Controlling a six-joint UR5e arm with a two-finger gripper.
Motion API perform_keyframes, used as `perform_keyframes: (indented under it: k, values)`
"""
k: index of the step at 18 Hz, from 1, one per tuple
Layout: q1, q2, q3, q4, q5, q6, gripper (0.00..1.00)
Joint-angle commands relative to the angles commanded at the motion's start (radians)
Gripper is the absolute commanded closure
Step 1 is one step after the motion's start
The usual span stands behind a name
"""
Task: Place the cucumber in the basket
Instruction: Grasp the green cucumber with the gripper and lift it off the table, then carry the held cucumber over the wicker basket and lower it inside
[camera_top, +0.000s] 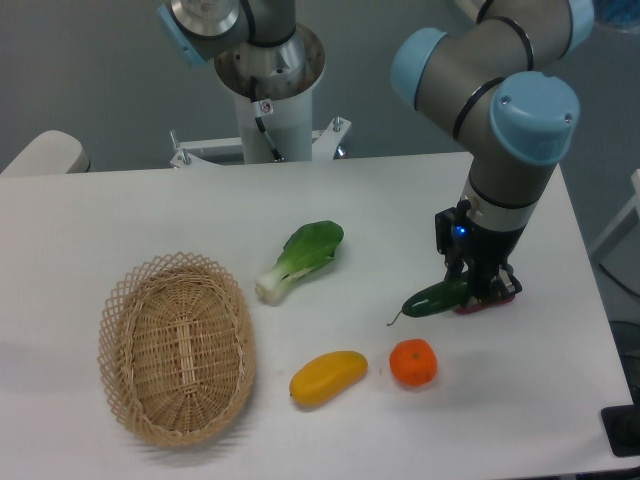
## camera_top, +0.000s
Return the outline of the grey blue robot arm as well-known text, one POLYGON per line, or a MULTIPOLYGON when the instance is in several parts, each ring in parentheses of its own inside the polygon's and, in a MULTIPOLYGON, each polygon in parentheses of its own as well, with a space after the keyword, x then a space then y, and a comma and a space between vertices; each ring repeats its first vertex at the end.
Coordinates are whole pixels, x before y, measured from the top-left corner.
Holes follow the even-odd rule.
MULTIPOLYGON (((235 101, 246 163, 331 159, 338 143, 312 134, 321 43, 291 1, 167 1, 157 15, 192 65, 212 63, 235 101)), ((394 91, 473 157, 458 203, 435 218, 444 279, 405 301, 413 318, 471 313, 520 291, 508 258, 580 116, 574 91, 543 68, 591 33, 589 1, 485 1, 461 38, 424 28, 391 66, 394 91)))

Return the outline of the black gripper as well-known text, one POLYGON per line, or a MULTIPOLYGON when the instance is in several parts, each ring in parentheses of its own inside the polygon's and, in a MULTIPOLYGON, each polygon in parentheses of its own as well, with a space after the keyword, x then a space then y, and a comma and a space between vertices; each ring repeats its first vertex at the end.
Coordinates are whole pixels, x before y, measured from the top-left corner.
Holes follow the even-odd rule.
POLYGON ((445 256, 444 281, 467 284, 472 295, 454 309, 456 314, 473 314, 501 306, 522 291, 508 258, 524 228, 494 231, 475 223, 468 225, 469 236, 457 241, 445 256))

